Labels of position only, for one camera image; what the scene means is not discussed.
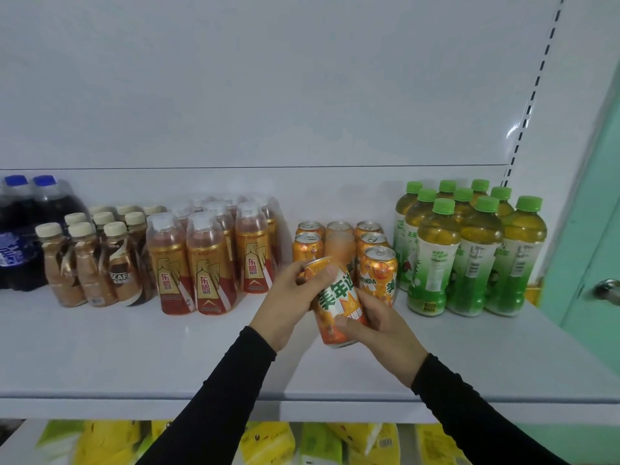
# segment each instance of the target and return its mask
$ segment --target hand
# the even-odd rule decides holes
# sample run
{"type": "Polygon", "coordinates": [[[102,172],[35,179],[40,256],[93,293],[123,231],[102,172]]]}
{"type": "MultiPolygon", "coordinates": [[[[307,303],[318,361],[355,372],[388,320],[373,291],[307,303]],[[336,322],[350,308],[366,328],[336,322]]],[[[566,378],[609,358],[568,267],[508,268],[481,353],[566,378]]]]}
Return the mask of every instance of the hand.
{"type": "Polygon", "coordinates": [[[293,333],[293,328],[310,308],[310,302],[318,293],[334,282],[338,266],[329,265],[310,279],[299,285],[299,273],[306,262],[298,261],[284,268],[276,277],[265,300],[250,323],[265,341],[274,349],[281,351],[293,333]]]}
{"type": "Polygon", "coordinates": [[[388,372],[411,388],[429,353],[396,310],[363,290],[358,290],[357,294],[374,329],[342,315],[337,315],[334,323],[343,334],[370,349],[388,372]]]}

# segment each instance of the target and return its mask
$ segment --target blue bottle cap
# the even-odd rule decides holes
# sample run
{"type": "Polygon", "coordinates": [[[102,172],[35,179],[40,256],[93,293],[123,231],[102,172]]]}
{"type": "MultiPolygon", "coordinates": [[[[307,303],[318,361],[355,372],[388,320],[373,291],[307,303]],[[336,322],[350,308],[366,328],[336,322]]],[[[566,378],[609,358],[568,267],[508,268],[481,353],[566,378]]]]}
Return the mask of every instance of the blue bottle cap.
{"type": "Polygon", "coordinates": [[[35,181],[35,184],[39,187],[53,186],[54,184],[56,184],[56,179],[52,175],[35,176],[33,180],[35,181]]]}
{"type": "Polygon", "coordinates": [[[28,184],[28,180],[26,179],[26,176],[24,175],[5,176],[4,182],[6,183],[7,186],[10,186],[10,187],[23,186],[24,184],[28,184]]]}

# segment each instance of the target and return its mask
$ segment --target door handle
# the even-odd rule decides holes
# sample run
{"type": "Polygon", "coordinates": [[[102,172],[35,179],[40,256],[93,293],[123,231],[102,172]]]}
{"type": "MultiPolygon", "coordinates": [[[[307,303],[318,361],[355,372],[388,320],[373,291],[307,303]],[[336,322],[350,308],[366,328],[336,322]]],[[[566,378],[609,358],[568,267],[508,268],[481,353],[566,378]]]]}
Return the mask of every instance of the door handle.
{"type": "Polygon", "coordinates": [[[620,305],[620,281],[606,279],[600,281],[592,291],[594,297],[600,300],[607,300],[614,305],[620,305]]]}

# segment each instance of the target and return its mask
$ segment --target black sleeve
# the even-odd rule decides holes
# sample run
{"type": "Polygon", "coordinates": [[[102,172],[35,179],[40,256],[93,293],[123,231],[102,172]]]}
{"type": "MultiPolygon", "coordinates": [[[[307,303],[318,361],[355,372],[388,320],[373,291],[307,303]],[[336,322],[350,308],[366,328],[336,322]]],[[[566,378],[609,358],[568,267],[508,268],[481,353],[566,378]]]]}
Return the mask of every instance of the black sleeve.
{"type": "Polygon", "coordinates": [[[411,390],[473,465],[496,464],[502,457],[510,463],[567,465],[495,411],[459,374],[431,354],[411,390]]]}
{"type": "Polygon", "coordinates": [[[271,346],[249,326],[243,328],[189,405],[138,464],[230,464],[274,360],[271,346]]]}

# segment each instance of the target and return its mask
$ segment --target green bottle cap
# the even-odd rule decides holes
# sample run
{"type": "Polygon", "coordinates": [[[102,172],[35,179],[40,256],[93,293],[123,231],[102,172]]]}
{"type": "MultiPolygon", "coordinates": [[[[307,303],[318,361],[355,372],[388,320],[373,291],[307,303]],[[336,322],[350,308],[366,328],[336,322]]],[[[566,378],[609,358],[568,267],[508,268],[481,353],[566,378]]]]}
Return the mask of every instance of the green bottle cap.
{"type": "Polygon", "coordinates": [[[512,188],[505,188],[503,186],[495,186],[491,188],[491,197],[497,197],[500,201],[507,201],[512,194],[512,188]]]}
{"type": "Polygon", "coordinates": [[[422,189],[422,183],[419,181],[407,182],[407,194],[417,194],[422,189]]]}
{"type": "Polygon", "coordinates": [[[454,192],[456,189],[456,181],[452,179],[442,179],[439,182],[439,192],[454,192]]]}
{"type": "Polygon", "coordinates": [[[471,188],[476,192],[486,192],[489,189],[488,179],[474,179],[471,181],[471,188]]]}
{"type": "Polygon", "coordinates": [[[437,197],[437,191],[433,188],[422,188],[418,191],[418,201],[433,202],[437,197]]]}
{"type": "Polygon", "coordinates": [[[454,213],[454,200],[440,197],[435,199],[433,204],[433,212],[441,215],[452,215],[454,213]]]}
{"type": "Polygon", "coordinates": [[[517,210],[524,212],[538,212],[542,206],[542,198],[536,196],[519,196],[516,201],[517,210]]]}
{"type": "Polygon", "coordinates": [[[454,190],[454,200],[459,202],[469,202],[474,197],[472,188],[456,188],[454,190]]]}
{"type": "Polygon", "coordinates": [[[474,209],[480,212],[491,212],[494,214],[500,206],[500,199],[491,196],[481,196],[474,204],[474,209]]]}

